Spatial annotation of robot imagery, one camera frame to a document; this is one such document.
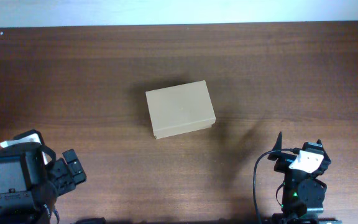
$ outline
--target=table surface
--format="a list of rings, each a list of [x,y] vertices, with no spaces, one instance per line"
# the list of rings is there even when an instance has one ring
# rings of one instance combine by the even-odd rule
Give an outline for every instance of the table surface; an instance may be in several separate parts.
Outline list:
[[[155,140],[145,92],[200,80],[216,124]],[[253,220],[252,169],[280,131],[283,147],[322,140],[322,217],[358,223],[358,22],[0,29],[0,142],[33,128],[88,176],[58,198],[62,223]]]

